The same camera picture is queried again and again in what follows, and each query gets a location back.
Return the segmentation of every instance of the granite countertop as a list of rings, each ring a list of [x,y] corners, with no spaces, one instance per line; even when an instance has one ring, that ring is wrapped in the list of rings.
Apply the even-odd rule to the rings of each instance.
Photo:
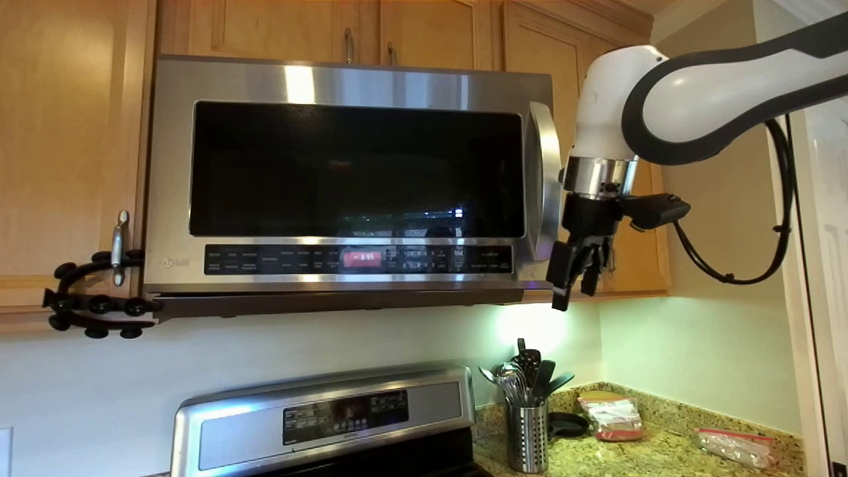
[[[598,441],[595,437],[557,437],[549,441],[549,471],[567,477],[802,477],[799,439],[793,433],[760,428],[737,418],[716,416],[688,406],[658,399],[612,384],[590,388],[615,388],[632,398],[638,406],[646,437],[642,441]],[[581,388],[557,392],[549,399],[550,410],[574,410]],[[696,428],[733,428],[760,433],[770,444],[774,464],[756,468],[722,455],[704,453],[696,441]],[[503,408],[491,406],[477,410],[475,457],[496,477],[512,477],[506,464],[506,423]]]

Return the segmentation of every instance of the over-the-range microwave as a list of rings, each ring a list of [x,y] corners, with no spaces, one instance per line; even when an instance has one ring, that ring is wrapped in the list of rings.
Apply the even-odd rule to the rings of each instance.
[[[558,168],[545,73],[163,54],[142,292],[520,289]]]

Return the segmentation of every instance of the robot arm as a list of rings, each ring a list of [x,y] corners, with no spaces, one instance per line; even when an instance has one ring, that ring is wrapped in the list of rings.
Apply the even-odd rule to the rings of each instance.
[[[793,33],[665,58],[654,47],[601,54],[583,81],[562,228],[549,262],[553,306],[577,277],[595,292],[620,216],[654,228],[688,211],[672,196],[632,198],[635,162],[688,163],[778,114],[848,96],[848,12]]]

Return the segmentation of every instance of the microwave handle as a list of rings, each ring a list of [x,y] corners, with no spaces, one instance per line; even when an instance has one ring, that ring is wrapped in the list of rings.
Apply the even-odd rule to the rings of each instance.
[[[537,174],[530,176],[537,183],[537,190],[530,203],[536,209],[536,219],[530,219],[526,237],[530,237],[530,255],[536,262],[549,259],[553,244],[557,244],[557,229],[558,229],[558,209],[562,209],[562,151],[558,151],[558,134],[553,125],[553,114],[545,102],[530,102],[530,118],[533,118],[533,133],[537,134]]]

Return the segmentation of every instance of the stainless steel stove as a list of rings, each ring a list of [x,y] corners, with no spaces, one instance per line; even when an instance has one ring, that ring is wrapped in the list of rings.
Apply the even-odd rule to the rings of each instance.
[[[467,477],[475,465],[467,368],[387,368],[186,399],[173,477]]]

